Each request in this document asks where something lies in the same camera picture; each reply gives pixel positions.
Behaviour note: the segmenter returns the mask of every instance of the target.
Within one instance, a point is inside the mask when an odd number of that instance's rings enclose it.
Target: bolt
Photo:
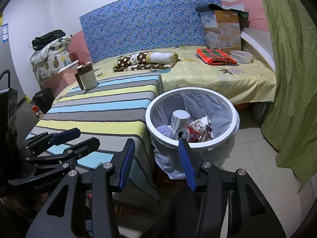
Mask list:
[[[246,173],[247,173],[247,172],[246,172],[244,169],[238,169],[238,174],[239,174],[240,176],[245,176]]]
[[[77,171],[76,171],[76,170],[71,170],[71,171],[68,172],[68,175],[69,175],[70,177],[73,177],[73,176],[75,176],[76,174],[77,174]]]
[[[105,168],[105,169],[109,169],[111,167],[112,167],[112,163],[110,163],[110,162],[107,162],[107,163],[103,164],[103,168]]]
[[[202,163],[202,166],[205,167],[205,168],[210,168],[211,167],[211,163],[204,162],[204,163]]]

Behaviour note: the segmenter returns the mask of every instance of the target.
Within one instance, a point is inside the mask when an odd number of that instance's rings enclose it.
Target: brown pitcher handle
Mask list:
[[[79,76],[78,73],[75,73],[75,78],[76,78],[76,80],[77,80],[77,82],[78,82],[78,85],[79,85],[80,89],[81,89],[81,90],[84,90],[84,89],[85,89],[85,88],[84,88],[84,85],[82,84],[82,81],[81,81],[80,76]]]

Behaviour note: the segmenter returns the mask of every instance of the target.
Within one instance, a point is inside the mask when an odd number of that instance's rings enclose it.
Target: striped tablecloth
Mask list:
[[[78,160],[78,166],[92,170],[109,162],[122,151],[126,140],[136,145],[129,183],[114,199],[135,206],[156,210],[158,193],[152,181],[154,156],[145,124],[145,111],[151,101],[163,92],[159,73],[143,73],[98,80],[90,91],[78,86],[61,93],[59,101],[34,127],[28,137],[42,132],[61,132],[72,128],[81,130],[80,138],[67,144],[53,146],[49,154],[60,154],[67,147],[91,137],[100,140],[97,151]]]

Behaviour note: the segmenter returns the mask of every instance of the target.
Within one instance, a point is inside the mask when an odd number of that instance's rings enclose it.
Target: headboard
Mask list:
[[[93,62],[174,46],[205,45],[198,5],[221,0],[119,0],[80,17]]]

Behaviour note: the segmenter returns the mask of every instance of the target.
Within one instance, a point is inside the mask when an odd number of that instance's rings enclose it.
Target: curtain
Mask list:
[[[275,102],[261,126],[276,165],[304,185],[317,171],[317,30],[300,0],[262,0],[276,65]]]

